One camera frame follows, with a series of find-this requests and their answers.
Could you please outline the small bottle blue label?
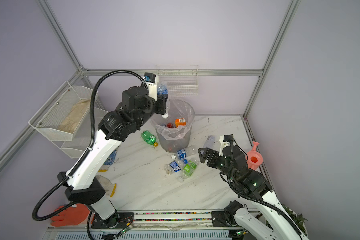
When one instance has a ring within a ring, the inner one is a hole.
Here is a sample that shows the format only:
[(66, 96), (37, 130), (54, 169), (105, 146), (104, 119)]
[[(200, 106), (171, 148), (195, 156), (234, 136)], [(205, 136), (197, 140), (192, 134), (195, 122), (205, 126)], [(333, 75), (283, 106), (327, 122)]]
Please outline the small bottle blue label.
[(166, 111), (165, 111), (165, 114), (163, 115), (163, 118), (167, 119), (169, 117), (170, 102), (168, 100), (169, 92), (168, 92), (168, 85), (166, 82), (158, 83), (157, 94), (165, 100)]

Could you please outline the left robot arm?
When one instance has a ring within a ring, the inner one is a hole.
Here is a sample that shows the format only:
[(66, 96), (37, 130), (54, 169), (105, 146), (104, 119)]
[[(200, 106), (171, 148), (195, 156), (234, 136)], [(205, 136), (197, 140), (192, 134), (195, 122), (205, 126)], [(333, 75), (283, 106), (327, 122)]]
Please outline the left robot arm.
[[(95, 123), (95, 101), (100, 85), (107, 78), (126, 74), (138, 78), (140, 86), (123, 91), (122, 102), (114, 111), (108, 112), (98, 125)], [(85, 205), (96, 219), (101, 219), (106, 228), (113, 228), (119, 221), (119, 214), (106, 196), (106, 191), (96, 175), (109, 155), (116, 150), (128, 136), (141, 127), (155, 114), (166, 113), (167, 95), (157, 92), (158, 77), (154, 73), (143, 76), (129, 70), (115, 70), (102, 76), (93, 88), (90, 102), (90, 142), (79, 160), (67, 172), (60, 172), (59, 183), (49, 190), (36, 204), (32, 211), (34, 221), (45, 221), (69, 207)], [(42, 204), (58, 188), (65, 186), (69, 204), (46, 215), (39, 216)]]

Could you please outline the orange label bottle gold cap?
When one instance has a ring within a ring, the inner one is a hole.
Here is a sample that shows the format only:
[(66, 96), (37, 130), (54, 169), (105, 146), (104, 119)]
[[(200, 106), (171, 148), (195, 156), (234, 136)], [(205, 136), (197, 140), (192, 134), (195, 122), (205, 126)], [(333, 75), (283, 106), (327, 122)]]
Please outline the orange label bottle gold cap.
[(179, 126), (185, 126), (187, 124), (186, 119), (185, 118), (181, 118), (181, 119), (176, 119), (175, 120), (175, 126), (176, 128)]

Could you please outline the green label clear bottle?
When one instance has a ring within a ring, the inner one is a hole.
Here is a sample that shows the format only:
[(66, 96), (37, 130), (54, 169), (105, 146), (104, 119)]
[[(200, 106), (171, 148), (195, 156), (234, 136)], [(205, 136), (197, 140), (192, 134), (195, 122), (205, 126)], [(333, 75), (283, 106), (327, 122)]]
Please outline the green label clear bottle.
[(177, 180), (180, 183), (183, 183), (186, 179), (190, 178), (193, 173), (195, 172), (195, 170), (197, 169), (198, 164), (195, 163), (194, 161), (188, 161), (188, 163), (183, 167), (182, 169), (182, 175), (180, 177), (177, 178)]

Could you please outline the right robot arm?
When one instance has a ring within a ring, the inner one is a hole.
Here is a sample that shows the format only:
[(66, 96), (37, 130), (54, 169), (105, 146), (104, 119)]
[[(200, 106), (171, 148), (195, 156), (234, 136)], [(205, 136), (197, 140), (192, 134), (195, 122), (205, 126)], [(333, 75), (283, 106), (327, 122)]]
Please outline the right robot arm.
[(237, 227), (242, 231), (232, 237), (238, 239), (246, 233), (257, 240), (306, 240), (307, 234), (298, 227), (284, 209), (270, 182), (260, 172), (250, 168), (250, 155), (237, 146), (233, 135), (220, 137), (219, 151), (199, 148), (200, 162), (219, 170), (222, 179), (239, 199), (252, 202), (268, 224), (264, 224), (239, 200), (231, 201), (223, 211), (212, 212), (214, 227)]

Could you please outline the green crushed plastic bottle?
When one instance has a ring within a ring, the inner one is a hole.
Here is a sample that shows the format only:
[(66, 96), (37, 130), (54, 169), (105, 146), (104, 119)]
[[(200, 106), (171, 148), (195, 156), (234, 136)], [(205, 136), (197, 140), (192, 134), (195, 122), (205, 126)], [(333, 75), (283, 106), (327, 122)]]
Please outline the green crushed plastic bottle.
[(149, 131), (143, 131), (141, 133), (141, 137), (144, 140), (144, 142), (146, 142), (149, 145), (152, 145), (154, 147), (157, 147), (159, 145), (157, 142), (157, 138)]

